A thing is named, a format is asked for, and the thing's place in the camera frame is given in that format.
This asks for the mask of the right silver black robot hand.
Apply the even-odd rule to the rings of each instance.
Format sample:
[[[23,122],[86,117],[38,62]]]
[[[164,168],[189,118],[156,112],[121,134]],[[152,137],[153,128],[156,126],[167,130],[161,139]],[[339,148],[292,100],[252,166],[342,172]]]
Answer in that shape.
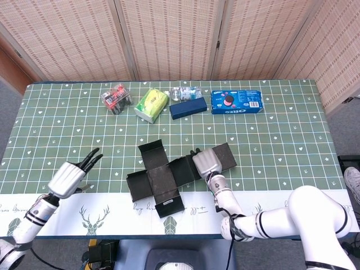
[[[202,179],[206,179],[212,173],[220,173],[222,165],[212,148],[198,152],[192,157],[198,174]]]

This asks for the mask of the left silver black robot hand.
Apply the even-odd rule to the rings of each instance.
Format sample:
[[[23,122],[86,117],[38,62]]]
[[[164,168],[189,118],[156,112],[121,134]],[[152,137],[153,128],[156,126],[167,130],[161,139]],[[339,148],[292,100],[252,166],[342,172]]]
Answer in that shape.
[[[59,199],[67,199],[74,194],[83,178],[103,157],[103,154],[94,157],[99,150],[95,148],[78,163],[63,163],[48,184],[49,193]]]

